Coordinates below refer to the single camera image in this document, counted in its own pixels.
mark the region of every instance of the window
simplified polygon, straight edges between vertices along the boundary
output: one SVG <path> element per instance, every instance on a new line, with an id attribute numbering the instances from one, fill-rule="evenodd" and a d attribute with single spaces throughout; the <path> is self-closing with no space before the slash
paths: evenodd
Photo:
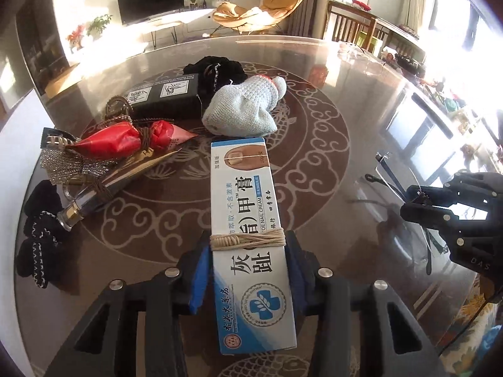
<path id="1" fill-rule="evenodd" d="M 479 18 L 469 0 L 435 0 L 429 29 L 447 35 L 453 46 L 471 51 Z"/>

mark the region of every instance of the blue logo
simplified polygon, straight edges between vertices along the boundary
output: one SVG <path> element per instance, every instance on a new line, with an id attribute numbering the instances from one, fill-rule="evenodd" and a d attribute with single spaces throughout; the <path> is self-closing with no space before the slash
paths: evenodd
<path id="1" fill-rule="evenodd" d="M 257 283 L 241 299 L 243 318 L 253 326 L 267 327 L 279 322 L 286 311 L 285 295 L 271 283 Z"/>
<path id="2" fill-rule="evenodd" d="M 258 299 L 250 301 L 250 312 L 258 313 L 261 320 L 272 319 L 273 312 L 281 307 L 281 301 L 278 297 L 271 298 L 271 291 L 262 289 L 257 292 Z"/>

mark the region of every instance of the red flower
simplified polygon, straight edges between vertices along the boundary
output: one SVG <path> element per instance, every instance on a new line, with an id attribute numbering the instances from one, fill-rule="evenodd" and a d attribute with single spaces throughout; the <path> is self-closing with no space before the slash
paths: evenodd
<path id="1" fill-rule="evenodd" d="M 77 29 L 75 31 L 72 31 L 72 33 L 66 37 L 68 41 L 76 41 L 82 36 L 82 32 L 84 31 L 84 26 L 83 25 L 78 25 Z"/>
<path id="2" fill-rule="evenodd" d="M 362 3 L 361 1 L 358 1 L 358 0 L 353 0 L 353 4 L 356 4 L 356 5 L 359 5 L 360 7 L 362 7 L 365 11 L 370 11 L 371 8 L 366 5 L 365 3 Z"/>

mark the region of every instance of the glass table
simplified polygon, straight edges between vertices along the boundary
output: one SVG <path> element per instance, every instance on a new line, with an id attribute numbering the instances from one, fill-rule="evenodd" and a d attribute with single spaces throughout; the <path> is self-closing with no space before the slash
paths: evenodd
<path id="1" fill-rule="evenodd" d="M 479 152 L 466 160 L 460 150 L 464 136 L 454 132 L 448 139 L 411 100 L 418 90 L 374 57 L 337 42 L 301 37 L 193 41 L 132 57 L 82 80 L 51 99 L 47 109 L 57 128 L 79 136 L 100 119 L 112 95 L 181 74 L 185 65 L 209 55 L 240 61 L 248 74 L 280 75 L 287 81 L 287 94 L 273 111 L 278 131 L 266 138 L 282 226 L 294 230 L 303 249 L 335 273 L 362 283 L 386 280 L 437 343 L 475 273 L 452 263 L 448 254 L 434 254 L 428 276 L 421 229 L 400 218 L 402 203 L 390 189 L 364 176 L 376 174 L 377 152 L 391 154 L 389 165 L 404 187 L 416 183 L 414 175 L 420 185 L 441 186 L 460 169 L 493 171 L 494 166 Z M 33 279 L 16 276 L 19 324 L 35 374 L 46 370 L 111 280 L 145 281 L 175 266 L 210 228 L 212 136 L 198 120 L 177 124 L 200 136 L 72 230 L 72 253 L 57 286 L 39 289 Z M 37 167 L 27 194 L 45 178 Z M 198 316 L 180 320 L 191 377 L 244 375 L 264 364 L 273 375 L 306 374 L 316 319 L 301 325 L 296 349 L 222 356 L 212 298 L 208 293 Z M 142 339 L 139 333 L 140 347 Z M 357 341 L 354 347 L 356 364 Z M 141 349 L 137 356 L 138 375 L 143 375 Z"/>

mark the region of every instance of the twine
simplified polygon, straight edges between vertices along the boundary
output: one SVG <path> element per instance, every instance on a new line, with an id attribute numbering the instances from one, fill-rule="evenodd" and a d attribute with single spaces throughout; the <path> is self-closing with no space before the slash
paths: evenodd
<path id="1" fill-rule="evenodd" d="M 114 199 L 114 195 L 110 192 L 110 190 L 102 183 L 102 181 L 95 177 L 90 176 L 91 185 L 96 191 L 97 196 L 104 202 L 109 202 Z"/>
<path id="2" fill-rule="evenodd" d="M 140 150 L 147 150 L 150 147 L 150 128 L 136 128 L 140 132 Z"/>
<path id="3" fill-rule="evenodd" d="M 210 236 L 212 251 L 237 248 L 283 247 L 286 245 L 283 228 L 266 230 L 260 234 L 215 234 Z"/>

